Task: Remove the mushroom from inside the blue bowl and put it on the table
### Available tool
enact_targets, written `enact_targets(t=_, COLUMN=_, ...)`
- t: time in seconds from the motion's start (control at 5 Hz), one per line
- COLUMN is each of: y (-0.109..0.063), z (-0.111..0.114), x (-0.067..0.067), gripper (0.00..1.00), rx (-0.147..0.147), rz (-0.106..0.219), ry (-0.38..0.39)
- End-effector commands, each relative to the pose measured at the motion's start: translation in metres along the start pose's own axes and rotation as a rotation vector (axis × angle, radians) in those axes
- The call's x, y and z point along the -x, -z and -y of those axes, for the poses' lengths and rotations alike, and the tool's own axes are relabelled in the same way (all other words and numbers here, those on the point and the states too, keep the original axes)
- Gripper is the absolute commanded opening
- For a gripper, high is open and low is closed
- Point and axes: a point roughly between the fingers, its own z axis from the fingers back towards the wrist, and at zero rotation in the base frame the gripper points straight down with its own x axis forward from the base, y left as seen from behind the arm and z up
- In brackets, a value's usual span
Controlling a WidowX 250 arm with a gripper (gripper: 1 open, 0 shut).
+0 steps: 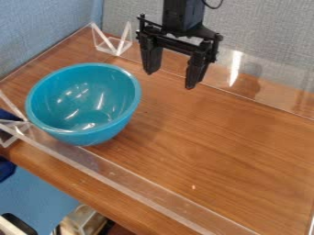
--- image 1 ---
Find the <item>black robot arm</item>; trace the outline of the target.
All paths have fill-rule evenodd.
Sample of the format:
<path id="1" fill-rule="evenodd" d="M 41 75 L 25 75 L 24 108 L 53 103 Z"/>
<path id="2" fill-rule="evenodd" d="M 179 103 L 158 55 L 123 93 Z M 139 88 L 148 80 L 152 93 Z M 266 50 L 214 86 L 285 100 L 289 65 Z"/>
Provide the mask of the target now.
<path id="1" fill-rule="evenodd" d="M 147 74 L 162 64 L 163 50 L 190 56 L 186 72 L 186 89 L 202 81 L 208 65 L 217 61 L 218 46 L 223 36 L 203 25 L 206 0 L 164 0 L 162 24 L 138 16 L 136 39 L 140 44 L 142 65 Z"/>

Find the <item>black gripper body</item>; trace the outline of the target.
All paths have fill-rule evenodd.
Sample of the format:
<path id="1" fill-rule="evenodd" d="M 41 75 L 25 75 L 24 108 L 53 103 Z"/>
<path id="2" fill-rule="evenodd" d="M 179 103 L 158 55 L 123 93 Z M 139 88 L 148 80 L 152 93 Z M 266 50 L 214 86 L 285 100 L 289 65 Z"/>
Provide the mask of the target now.
<path id="1" fill-rule="evenodd" d="M 138 16 L 139 30 L 136 31 L 136 39 L 140 44 L 140 34 L 147 34 L 156 38 L 158 46 L 163 49 L 174 50 L 191 56 L 198 48 L 212 47 L 212 62 L 217 61 L 218 45 L 223 40 L 223 36 L 208 29 L 202 22 L 191 28 L 182 30 L 170 28 L 166 24 L 159 25 L 150 21 L 144 14 Z"/>

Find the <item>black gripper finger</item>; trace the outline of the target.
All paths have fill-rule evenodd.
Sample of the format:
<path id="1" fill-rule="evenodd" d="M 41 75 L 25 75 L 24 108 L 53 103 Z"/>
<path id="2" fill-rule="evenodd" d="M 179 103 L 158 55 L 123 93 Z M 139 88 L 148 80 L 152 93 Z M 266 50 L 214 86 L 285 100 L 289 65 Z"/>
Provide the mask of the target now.
<path id="1" fill-rule="evenodd" d="M 155 73 L 160 68 L 163 48 L 158 46 L 155 37 L 140 34 L 142 65 L 147 74 Z"/>
<path id="2" fill-rule="evenodd" d="M 212 47 L 198 48 L 187 61 L 186 89 L 192 89 L 202 81 L 211 62 Z"/>

